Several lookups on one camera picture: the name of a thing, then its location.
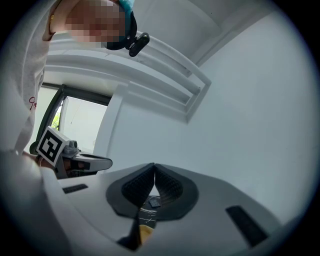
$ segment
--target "black rubber cushion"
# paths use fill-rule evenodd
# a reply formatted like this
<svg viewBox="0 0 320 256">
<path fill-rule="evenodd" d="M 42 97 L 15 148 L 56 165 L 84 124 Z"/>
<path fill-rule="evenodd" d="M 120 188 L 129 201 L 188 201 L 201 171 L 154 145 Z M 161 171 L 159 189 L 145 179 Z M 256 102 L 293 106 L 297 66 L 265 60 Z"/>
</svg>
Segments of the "black rubber cushion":
<svg viewBox="0 0 320 256">
<path fill-rule="evenodd" d="M 155 184 L 155 164 L 113 182 L 106 191 L 106 199 L 120 216 L 135 219 Z"/>
<path fill-rule="evenodd" d="M 155 186 L 162 204 L 156 213 L 156 220 L 181 219 L 196 205 L 198 188 L 191 179 L 161 164 L 155 164 L 155 167 Z"/>
</svg>

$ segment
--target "white ceiling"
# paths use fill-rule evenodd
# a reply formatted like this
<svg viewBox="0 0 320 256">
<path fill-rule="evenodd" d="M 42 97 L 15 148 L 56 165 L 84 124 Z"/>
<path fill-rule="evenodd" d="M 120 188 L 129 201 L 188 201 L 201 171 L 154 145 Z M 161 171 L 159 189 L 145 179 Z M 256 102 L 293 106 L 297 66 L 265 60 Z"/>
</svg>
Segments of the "white ceiling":
<svg viewBox="0 0 320 256">
<path fill-rule="evenodd" d="M 200 66 L 270 8 L 264 0 L 135 0 L 133 12 L 139 31 L 167 43 Z M 63 72 L 46 72 L 44 82 L 105 95 L 112 95 L 118 85 Z"/>
<path fill-rule="evenodd" d="M 237 13 L 241 9 L 255 6 L 261 11 L 262 0 L 135 0 L 133 12 L 138 30 L 167 43 L 180 51 L 196 64 L 204 57 L 194 58 L 194 54 L 209 40 L 219 38 L 225 33 L 225 22 L 239 26 L 247 23 L 250 10 Z"/>
</svg>

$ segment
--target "window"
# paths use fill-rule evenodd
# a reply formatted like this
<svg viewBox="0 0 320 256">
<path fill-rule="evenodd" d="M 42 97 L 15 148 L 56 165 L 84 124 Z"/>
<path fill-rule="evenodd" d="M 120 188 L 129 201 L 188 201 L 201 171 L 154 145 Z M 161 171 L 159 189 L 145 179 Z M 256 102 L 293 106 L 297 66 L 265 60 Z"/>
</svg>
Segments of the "window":
<svg viewBox="0 0 320 256">
<path fill-rule="evenodd" d="M 46 127 L 51 126 L 77 141 L 80 150 L 92 154 L 111 97 L 66 85 L 59 86 L 55 92 L 43 115 L 36 140 L 39 141 Z"/>
<path fill-rule="evenodd" d="M 79 149 L 92 154 L 106 109 L 105 105 L 67 96 L 51 126 L 59 126 L 60 132 L 77 141 Z"/>
</svg>

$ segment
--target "white shirt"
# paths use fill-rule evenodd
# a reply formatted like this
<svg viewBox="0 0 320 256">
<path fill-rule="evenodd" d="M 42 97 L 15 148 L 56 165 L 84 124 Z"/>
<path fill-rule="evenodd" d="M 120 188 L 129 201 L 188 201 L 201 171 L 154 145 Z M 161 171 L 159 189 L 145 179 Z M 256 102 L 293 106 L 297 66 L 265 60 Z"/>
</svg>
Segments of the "white shirt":
<svg viewBox="0 0 320 256">
<path fill-rule="evenodd" d="M 20 20 L 0 52 L 0 150 L 22 153 L 35 123 L 49 41 L 43 41 L 51 6 L 41 0 Z"/>
</svg>

